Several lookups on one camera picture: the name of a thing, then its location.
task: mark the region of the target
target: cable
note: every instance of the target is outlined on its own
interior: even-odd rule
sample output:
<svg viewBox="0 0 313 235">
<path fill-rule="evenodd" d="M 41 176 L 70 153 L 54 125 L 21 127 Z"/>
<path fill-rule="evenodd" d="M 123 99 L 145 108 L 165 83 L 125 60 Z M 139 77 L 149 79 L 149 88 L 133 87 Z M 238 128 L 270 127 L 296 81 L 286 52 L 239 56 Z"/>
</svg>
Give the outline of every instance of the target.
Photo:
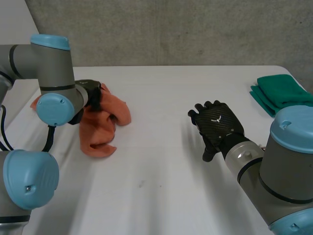
<svg viewBox="0 0 313 235">
<path fill-rule="evenodd" d="M 2 134 L 2 137 L 3 137 L 3 140 L 6 144 L 6 146 L 8 146 L 8 148 L 10 150 L 14 150 L 14 148 L 10 145 L 8 139 L 6 138 L 6 135 L 5 135 L 5 131 L 4 131 L 4 120 L 5 120 L 5 116 L 6 116 L 6 108 L 4 105 L 1 105 L 1 108 L 2 108 L 2 117 L 1 117 L 1 134 Z"/>
<path fill-rule="evenodd" d="M 3 145 L 3 143 L 0 141 L 0 149 L 2 150 L 2 151 L 9 151 L 4 145 Z"/>
<path fill-rule="evenodd" d="M 45 143 L 44 148 L 42 149 L 42 152 L 49 152 L 50 148 L 53 145 L 53 136 L 54 136 L 55 126 L 48 126 L 48 127 L 49 127 L 49 131 L 48 131 L 47 141 Z"/>
<path fill-rule="evenodd" d="M 10 145 L 8 139 L 6 138 L 5 131 L 4 131 L 4 121 L 5 121 L 5 116 L 6 116 L 6 108 L 4 105 L 1 105 L 2 108 L 2 117 L 1 117 L 1 134 L 3 137 L 3 140 L 5 144 L 8 146 L 10 150 L 14 150 L 14 148 Z M 55 131 L 55 126 L 48 126 L 49 131 L 48 131 L 48 136 L 47 136 L 47 141 L 45 143 L 44 148 L 42 149 L 42 152 L 49 152 L 53 145 L 53 137 L 54 137 L 54 131 Z M 0 141 L 0 149 L 2 151 L 9 151 L 3 143 Z"/>
</svg>

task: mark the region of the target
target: folded green towel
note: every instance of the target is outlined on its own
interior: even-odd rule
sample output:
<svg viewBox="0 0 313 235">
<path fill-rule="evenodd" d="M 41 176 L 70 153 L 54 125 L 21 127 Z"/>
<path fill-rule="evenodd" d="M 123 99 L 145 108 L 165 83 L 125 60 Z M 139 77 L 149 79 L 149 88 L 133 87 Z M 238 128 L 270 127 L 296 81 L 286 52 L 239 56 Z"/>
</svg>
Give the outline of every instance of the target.
<svg viewBox="0 0 313 235">
<path fill-rule="evenodd" d="M 258 86 L 252 86 L 250 94 L 271 116 L 282 108 L 293 105 L 313 107 L 313 95 L 302 89 L 287 74 L 258 78 Z"/>
</svg>

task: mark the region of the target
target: orange towel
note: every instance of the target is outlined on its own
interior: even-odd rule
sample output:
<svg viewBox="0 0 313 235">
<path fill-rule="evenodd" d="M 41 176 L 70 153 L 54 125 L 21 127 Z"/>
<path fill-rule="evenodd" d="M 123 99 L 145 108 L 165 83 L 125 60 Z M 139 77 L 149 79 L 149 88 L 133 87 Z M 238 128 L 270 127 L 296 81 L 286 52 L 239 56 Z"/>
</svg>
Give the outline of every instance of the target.
<svg viewBox="0 0 313 235">
<path fill-rule="evenodd" d="M 30 106 L 33 110 L 36 109 L 38 99 Z M 114 138 L 115 124 L 127 125 L 131 122 L 126 103 L 112 95 L 103 83 L 100 106 L 100 112 L 91 111 L 90 106 L 84 108 L 79 124 L 80 148 L 86 155 L 96 158 L 108 157 L 116 150 L 116 147 L 108 144 Z"/>
</svg>

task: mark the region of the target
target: carbon fiber hand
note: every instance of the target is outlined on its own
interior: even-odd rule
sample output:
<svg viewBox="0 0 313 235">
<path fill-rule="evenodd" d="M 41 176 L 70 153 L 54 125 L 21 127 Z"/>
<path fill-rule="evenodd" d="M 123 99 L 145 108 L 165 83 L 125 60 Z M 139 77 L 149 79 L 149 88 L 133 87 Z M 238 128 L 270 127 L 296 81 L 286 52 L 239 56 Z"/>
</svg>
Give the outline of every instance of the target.
<svg viewBox="0 0 313 235">
<path fill-rule="evenodd" d="M 244 135 L 244 128 L 231 109 L 225 104 L 207 101 L 204 106 L 196 104 L 199 113 L 190 110 L 188 115 L 199 129 L 205 143 L 203 160 L 209 162 L 220 151 L 223 139 L 232 133 Z"/>
</svg>

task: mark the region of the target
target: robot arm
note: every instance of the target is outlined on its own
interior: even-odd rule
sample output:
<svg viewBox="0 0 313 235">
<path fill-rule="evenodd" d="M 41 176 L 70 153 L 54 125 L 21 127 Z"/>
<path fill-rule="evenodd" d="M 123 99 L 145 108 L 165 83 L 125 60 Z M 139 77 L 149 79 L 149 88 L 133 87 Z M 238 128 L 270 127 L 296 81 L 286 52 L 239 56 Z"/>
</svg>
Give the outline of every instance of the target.
<svg viewBox="0 0 313 235">
<path fill-rule="evenodd" d="M 199 113 L 190 111 L 189 116 L 203 136 L 205 151 L 213 153 L 210 159 L 222 152 L 269 229 L 276 235 L 313 234 L 313 108 L 281 110 L 271 125 L 265 152 L 244 137 L 225 104 L 196 108 Z"/>
<path fill-rule="evenodd" d="M 66 37 L 33 35 L 30 45 L 0 46 L 0 104 L 16 79 L 38 79 L 36 112 L 49 127 L 77 124 L 91 105 L 99 109 L 100 83 L 74 81 Z M 20 235 L 32 209 L 53 197 L 59 167 L 47 152 L 0 152 L 0 234 Z"/>
<path fill-rule="evenodd" d="M 0 100 L 16 79 L 36 78 L 42 94 L 37 105 L 39 118 L 50 126 L 64 125 L 88 101 L 86 90 L 74 81 L 68 40 L 39 34 L 30 41 L 30 45 L 0 46 L 0 76 L 5 85 Z"/>
</svg>

